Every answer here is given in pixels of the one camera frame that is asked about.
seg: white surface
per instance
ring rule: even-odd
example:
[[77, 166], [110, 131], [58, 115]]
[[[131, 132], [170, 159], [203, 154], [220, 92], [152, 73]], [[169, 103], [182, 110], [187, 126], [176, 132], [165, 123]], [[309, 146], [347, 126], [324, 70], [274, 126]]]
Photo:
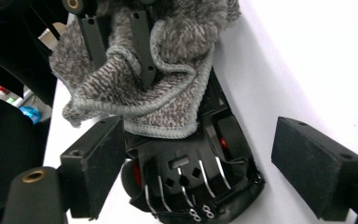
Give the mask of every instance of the white surface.
[[[270, 154], [279, 116], [307, 122], [358, 153], [358, 1], [240, 2], [242, 16], [222, 34], [214, 69], [268, 183], [232, 223], [328, 223], [315, 217]], [[72, 128], [61, 116], [68, 100], [59, 83], [46, 165], [58, 167], [59, 155], [95, 122]], [[158, 223], [129, 199], [117, 181], [94, 223]], [[350, 213], [345, 223], [354, 219]]]

